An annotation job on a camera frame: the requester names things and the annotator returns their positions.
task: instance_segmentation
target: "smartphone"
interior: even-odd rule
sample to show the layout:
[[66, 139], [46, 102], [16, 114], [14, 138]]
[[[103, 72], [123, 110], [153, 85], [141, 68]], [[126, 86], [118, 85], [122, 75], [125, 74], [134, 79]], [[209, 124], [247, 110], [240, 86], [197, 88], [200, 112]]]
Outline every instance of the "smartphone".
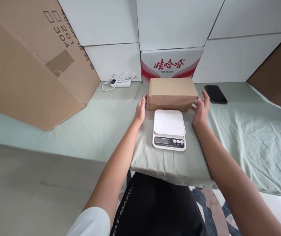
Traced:
[[205, 90], [210, 97], [212, 103], [227, 104], [225, 96], [217, 85], [206, 85]]

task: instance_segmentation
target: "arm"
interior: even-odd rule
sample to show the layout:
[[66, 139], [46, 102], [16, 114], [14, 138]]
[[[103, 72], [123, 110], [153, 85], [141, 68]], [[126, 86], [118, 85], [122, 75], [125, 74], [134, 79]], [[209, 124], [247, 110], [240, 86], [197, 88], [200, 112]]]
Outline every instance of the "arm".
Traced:
[[223, 194], [242, 235], [281, 235], [281, 224], [237, 162], [207, 125], [209, 96], [192, 106], [193, 126], [213, 179]]
[[105, 165], [83, 211], [89, 207], [100, 207], [113, 222], [120, 190], [133, 157], [137, 133], [145, 118], [146, 104], [147, 94], [138, 103], [132, 123]]

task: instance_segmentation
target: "forearm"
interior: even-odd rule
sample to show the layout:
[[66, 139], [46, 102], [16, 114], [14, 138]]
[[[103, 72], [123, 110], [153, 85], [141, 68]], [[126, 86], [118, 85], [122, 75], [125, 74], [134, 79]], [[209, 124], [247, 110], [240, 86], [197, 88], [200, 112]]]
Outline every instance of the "forearm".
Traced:
[[217, 186], [243, 235], [281, 235], [281, 224], [237, 162], [208, 125], [196, 126], [199, 141]]
[[108, 213], [111, 223], [115, 216], [120, 189], [131, 163], [140, 125], [135, 121], [131, 123], [105, 165], [98, 183], [84, 208], [84, 210], [89, 207], [104, 209]]

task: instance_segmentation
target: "brown cardboard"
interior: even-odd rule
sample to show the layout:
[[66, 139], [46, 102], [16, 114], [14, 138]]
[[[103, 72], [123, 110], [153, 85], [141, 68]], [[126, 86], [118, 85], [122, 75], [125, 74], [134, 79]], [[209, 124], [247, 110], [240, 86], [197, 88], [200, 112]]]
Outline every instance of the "brown cardboard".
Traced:
[[50, 130], [99, 83], [57, 0], [0, 0], [0, 113]]
[[186, 112], [197, 96], [192, 78], [153, 78], [149, 83], [148, 110]]
[[281, 106], [281, 44], [247, 82], [271, 102]]

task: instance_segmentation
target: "charging cable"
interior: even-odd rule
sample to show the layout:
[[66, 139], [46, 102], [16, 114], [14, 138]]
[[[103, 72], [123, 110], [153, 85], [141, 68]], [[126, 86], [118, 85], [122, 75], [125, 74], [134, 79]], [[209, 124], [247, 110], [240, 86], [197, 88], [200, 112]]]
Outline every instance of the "charging cable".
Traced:
[[[122, 75], [123, 74], [133, 74], [134, 75], [134, 77], [133, 78], [131, 78], [131, 77], [127, 77], [127, 78], [123, 78], [122, 77]], [[133, 80], [133, 79], [135, 79], [136, 78], [136, 74], [135, 73], [129, 73], [129, 72], [123, 72], [122, 74], [120, 74], [120, 75], [117, 75], [117, 74], [113, 74], [113, 76], [112, 76], [112, 78], [110, 78], [107, 82], [105, 82], [103, 85], [102, 85], [102, 87], [101, 87], [101, 89], [102, 89], [102, 91], [103, 92], [107, 92], [107, 91], [110, 91], [110, 90], [113, 90], [113, 89], [115, 89], [116, 88], [116, 83], [115, 83], [115, 85], [114, 85], [114, 87], [113, 88], [111, 88], [111, 89], [108, 89], [108, 90], [103, 90], [103, 86], [104, 85], [108, 85], [109, 84], [109, 82], [111, 82], [112, 80], [118, 80], [118, 81], [120, 81], [120, 80], [126, 80], [126, 79], [130, 79], [130, 80]]]

